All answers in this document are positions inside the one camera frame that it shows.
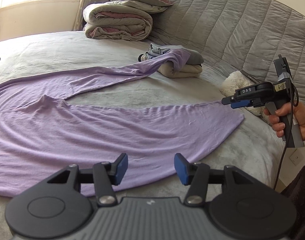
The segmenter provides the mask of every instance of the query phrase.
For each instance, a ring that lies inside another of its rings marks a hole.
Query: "handwritten label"
[[[284,89],[286,89],[286,82],[282,82],[280,84],[275,85],[276,92],[284,90]]]

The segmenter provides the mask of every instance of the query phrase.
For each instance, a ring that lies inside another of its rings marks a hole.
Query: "folded gray shirt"
[[[148,49],[148,52],[146,53],[146,56],[148,59],[152,59],[154,57],[158,57],[160,55],[163,55],[170,51],[171,49],[183,49],[190,53],[190,57],[187,60],[186,64],[189,65],[200,65],[204,63],[204,59],[202,55],[193,49],[186,49],[185,47],[181,45],[166,45],[166,46],[160,46],[154,43],[150,44],[150,48]]]

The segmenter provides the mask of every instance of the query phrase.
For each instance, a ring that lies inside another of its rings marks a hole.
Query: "folded beige towel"
[[[145,61],[147,59],[148,58],[145,54],[141,57],[141,61]],[[202,67],[200,65],[186,64],[178,72],[174,71],[174,63],[172,61],[167,61],[166,63],[162,64],[157,71],[167,78],[198,77],[202,72]]]

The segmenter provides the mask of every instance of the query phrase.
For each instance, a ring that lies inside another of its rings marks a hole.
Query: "dark cloth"
[[[289,198],[297,209],[297,218],[289,237],[292,240],[305,240],[305,166],[281,193]]]

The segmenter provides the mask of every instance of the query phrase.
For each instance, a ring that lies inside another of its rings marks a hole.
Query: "white label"
[[[251,92],[251,88],[247,88],[247,89],[242,90],[242,93],[248,93],[248,92]]]
[[[280,84],[275,85],[276,92],[284,90],[284,89],[286,89],[286,82],[282,82]]]
[[[297,118],[293,115],[293,124],[296,125],[298,124]]]

